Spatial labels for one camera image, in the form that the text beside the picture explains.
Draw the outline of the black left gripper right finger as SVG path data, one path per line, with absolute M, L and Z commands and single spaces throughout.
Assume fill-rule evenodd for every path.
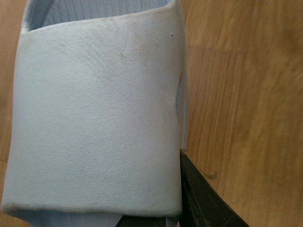
M 184 149 L 180 151 L 181 227 L 247 227 L 248 224 L 217 194 Z

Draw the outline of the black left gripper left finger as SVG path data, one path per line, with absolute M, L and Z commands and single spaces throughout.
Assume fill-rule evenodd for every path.
M 165 227 L 165 218 L 122 216 L 116 227 Z

